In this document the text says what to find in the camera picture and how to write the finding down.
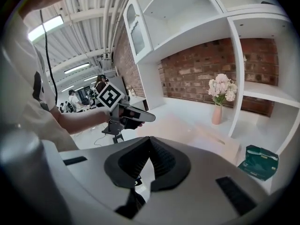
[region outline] black slot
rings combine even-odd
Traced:
[[[216,182],[240,216],[256,207],[256,203],[231,178],[219,178]]]
[[[75,157],[75,158],[70,158],[70,159],[63,160],[63,162],[66,166],[69,166],[69,165],[80,163],[80,162],[83,162],[83,161],[86,161],[86,160],[87,159],[85,157],[81,156],[81,157]]]

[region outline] glass pane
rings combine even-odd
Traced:
[[[145,47],[145,43],[140,29],[140,24],[138,22],[132,30],[131,37],[135,46],[135,53],[136,55],[138,55],[140,51]]]
[[[129,27],[131,28],[133,22],[135,21],[135,9],[133,8],[133,5],[130,4],[127,12],[127,21],[129,24]]]

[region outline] forearm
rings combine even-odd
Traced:
[[[108,116],[105,111],[107,110],[100,107],[79,113],[60,113],[58,110],[53,111],[52,109],[51,113],[62,128],[70,134],[75,134],[107,122]]]

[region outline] pink vase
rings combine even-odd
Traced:
[[[215,110],[212,115],[211,122],[212,124],[219,125],[222,119],[222,106],[215,105]]]

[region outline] black and white square marker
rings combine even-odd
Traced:
[[[111,112],[117,103],[124,98],[125,94],[122,93],[115,85],[109,83],[99,93],[97,99]]]

